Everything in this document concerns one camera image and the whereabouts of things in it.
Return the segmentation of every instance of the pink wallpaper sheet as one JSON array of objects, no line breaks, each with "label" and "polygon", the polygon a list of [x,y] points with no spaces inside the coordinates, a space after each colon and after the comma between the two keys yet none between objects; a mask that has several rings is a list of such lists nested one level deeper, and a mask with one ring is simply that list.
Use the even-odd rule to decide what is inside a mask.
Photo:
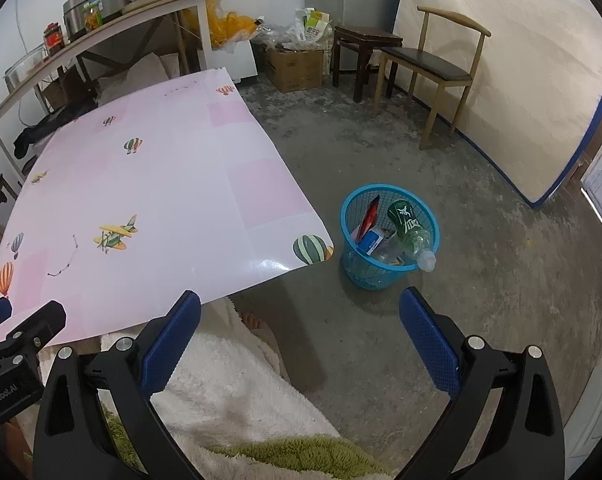
[{"label": "pink wallpaper sheet", "polygon": [[60,128],[0,249],[0,340],[59,301],[52,344],[212,301],[332,256],[325,227],[225,69],[166,81]]}]

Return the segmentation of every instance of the green plastic bottle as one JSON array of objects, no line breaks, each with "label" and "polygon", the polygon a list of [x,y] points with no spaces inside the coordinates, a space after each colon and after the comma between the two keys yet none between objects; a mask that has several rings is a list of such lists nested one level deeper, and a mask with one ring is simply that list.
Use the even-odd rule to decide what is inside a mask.
[{"label": "green plastic bottle", "polygon": [[418,221],[410,202],[392,202],[387,209],[387,217],[396,227],[396,235],[403,244],[405,254],[415,260],[421,270],[432,272],[436,265],[436,256],[432,252],[432,237]]}]

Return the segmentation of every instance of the black chair seat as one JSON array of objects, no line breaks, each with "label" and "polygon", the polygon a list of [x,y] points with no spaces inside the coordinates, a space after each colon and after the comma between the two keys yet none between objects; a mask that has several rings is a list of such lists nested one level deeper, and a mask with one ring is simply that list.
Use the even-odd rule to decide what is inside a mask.
[{"label": "black chair seat", "polygon": [[465,70],[453,65],[449,61],[419,50],[418,48],[405,48],[404,46],[385,46],[381,49],[390,56],[397,57],[407,63],[427,70],[443,81],[471,81],[470,76]]}]

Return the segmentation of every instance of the human foot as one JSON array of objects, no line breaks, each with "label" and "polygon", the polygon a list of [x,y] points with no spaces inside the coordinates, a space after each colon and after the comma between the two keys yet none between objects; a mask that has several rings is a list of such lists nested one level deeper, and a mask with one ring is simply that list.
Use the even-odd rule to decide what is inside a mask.
[{"label": "human foot", "polygon": [[250,330],[254,330],[255,328],[265,328],[267,326],[265,321],[254,316],[254,314],[250,314],[249,312],[242,312],[239,314],[239,316],[241,316],[241,321],[243,324]]}]

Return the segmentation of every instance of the wooden table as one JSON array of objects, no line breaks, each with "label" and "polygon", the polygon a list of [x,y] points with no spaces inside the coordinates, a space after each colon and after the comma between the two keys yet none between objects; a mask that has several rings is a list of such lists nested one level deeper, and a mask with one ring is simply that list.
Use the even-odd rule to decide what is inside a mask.
[{"label": "wooden table", "polygon": [[335,27],[334,46],[332,47],[332,86],[338,87],[338,73],[340,64],[340,48],[344,46],[358,52],[356,69],[356,82],[354,83],[355,103],[361,102],[363,97],[363,85],[369,79],[367,65],[372,57],[372,51],[383,46],[401,46],[403,38],[395,36],[384,30],[373,27]]},{"label": "wooden table", "polygon": [[[50,57],[34,71],[30,73],[27,79],[19,85],[14,92],[8,95],[0,104],[0,119],[16,104],[18,101],[33,89],[38,83],[43,81],[49,73],[57,70],[65,64],[68,64],[72,58],[82,54],[96,44],[101,43],[116,34],[135,27],[140,23],[148,22],[155,18],[165,16],[171,13],[177,13],[180,10],[196,7],[198,14],[199,30],[201,34],[202,52],[198,53],[201,70],[207,69],[207,62],[212,54],[212,44],[210,43],[210,33],[207,23],[206,0],[161,0],[140,9],[133,10],[128,14],[107,22],[99,28],[80,37],[78,40],[70,43],[55,56]],[[23,179],[23,174],[18,167],[14,156],[8,151],[5,143],[0,136],[0,148],[8,159],[15,174],[19,180]]]}]

